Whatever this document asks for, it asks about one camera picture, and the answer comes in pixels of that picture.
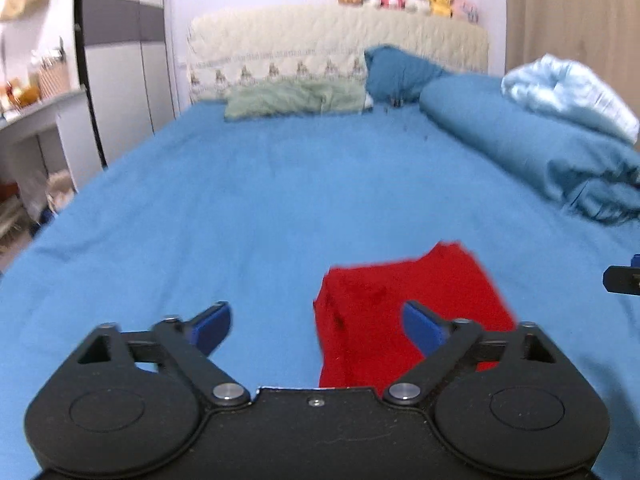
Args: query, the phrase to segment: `headboard cover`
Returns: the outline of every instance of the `headboard cover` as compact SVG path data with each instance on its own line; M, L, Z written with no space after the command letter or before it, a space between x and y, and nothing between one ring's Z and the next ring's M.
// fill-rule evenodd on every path
M388 9L338 5L227 9L196 18L188 36L191 99L283 78L364 80L364 50L392 44L456 72L486 72L478 25Z

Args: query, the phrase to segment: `red fabric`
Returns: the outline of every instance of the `red fabric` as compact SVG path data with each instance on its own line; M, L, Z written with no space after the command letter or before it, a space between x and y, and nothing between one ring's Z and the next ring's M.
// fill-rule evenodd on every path
M374 386L381 394L420 362L401 325L408 300L444 319L473 319L486 330L515 327L489 279L458 243L440 242L418 260L334 268L314 301L324 354L320 387Z

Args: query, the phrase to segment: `curtain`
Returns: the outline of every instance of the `curtain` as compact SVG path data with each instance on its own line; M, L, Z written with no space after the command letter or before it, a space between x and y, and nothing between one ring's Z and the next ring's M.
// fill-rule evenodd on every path
M507 70L547 52L588 65L640 116L640 0L507 0Z

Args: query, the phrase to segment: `metal screw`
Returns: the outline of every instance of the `metal screw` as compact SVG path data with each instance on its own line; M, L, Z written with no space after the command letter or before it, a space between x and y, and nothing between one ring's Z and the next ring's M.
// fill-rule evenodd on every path
M312 408L322 408L324 406L322 397L311 397L307 402Z
M412 383L393 384L389 388L389 394L399 400L411 400L420 395L420 386Z
M222 383L213 388L213 395L223 400L235 400L244 394L244 388L236 383Z

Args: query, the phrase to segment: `white wardrobe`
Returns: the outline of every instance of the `white wardrobe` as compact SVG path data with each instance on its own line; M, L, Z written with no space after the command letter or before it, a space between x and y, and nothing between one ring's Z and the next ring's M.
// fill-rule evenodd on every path
M109 165L175 118L164 0L76 0L76 41Z

